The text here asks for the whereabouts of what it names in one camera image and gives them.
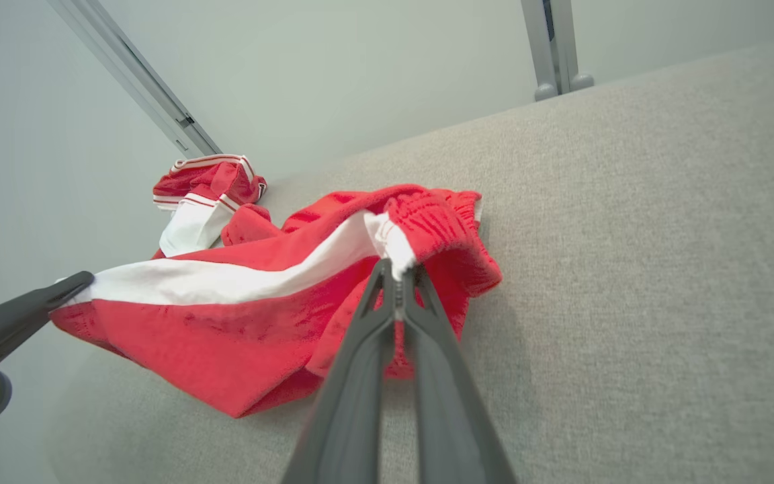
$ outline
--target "red fabric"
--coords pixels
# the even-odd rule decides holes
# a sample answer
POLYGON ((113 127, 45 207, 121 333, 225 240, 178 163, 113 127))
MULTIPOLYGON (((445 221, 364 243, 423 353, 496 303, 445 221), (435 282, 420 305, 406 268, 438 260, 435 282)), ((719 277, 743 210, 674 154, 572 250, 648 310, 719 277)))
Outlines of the red fabric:
MULTIPOLYGON (((449 322, 461 334, 470 297, 501 281, 477 235, 476 192, 400 185, 372 193, 336 192, 293 214, 277 229, 264 208, 236 211, 226 246, 173 257, 236 264, 265 272, 297 266, 362 210, 389 214, 426 264, 449 322)), ((236 304, 154 305, 90 300, 61 307, 52 320, 90 343, 150 368, 233 417, 316 391, 329 371, 378 257, 349 261, 330 278, 294 294, 236 304)), ((403 336, 387 376, 408 377, 403 336)))
POLYGON ((236 205, 256 203, 267 189, 264 177, 253 175, 249 160, 236 155, 212 155, 181 160, 154 186, 154 196, 185 197, 193 193, 217 200, 227 195, 236 205))

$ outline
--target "couch cushion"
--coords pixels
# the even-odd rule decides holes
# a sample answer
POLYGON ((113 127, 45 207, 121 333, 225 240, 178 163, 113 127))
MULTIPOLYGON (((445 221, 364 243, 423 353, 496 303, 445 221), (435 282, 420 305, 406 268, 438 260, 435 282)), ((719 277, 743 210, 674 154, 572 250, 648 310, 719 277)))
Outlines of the couch cushion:
MULTIPOLYGON (((271 180, 483 193, 504 282, 462 342, 522 482, 774 482, 774 46, 532 104, 271 180)), ((276 482, 307 401, 232 420, 98 355, 47 436, 62 484, 276 482)), ((417 481, 390 382, 384 482, 417 481)))

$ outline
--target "red clothing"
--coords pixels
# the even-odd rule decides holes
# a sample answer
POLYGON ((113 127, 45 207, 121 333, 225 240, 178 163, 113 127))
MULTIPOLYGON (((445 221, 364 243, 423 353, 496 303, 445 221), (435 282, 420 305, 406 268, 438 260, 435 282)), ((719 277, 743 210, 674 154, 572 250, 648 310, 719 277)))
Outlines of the red clothing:
MULTIPOLYGON (((282 229, 243 203, 223 247, 105 270, 52 320, 233 417, 266 410, 318 389, 381 257, 394 278, 426 264, 460 335, 470 297, 501 281, 477 235, 479 198, 417 185, 337 192, 282 229)), ((402 343, 397 325, 388 376, 411 375, 402 343)))

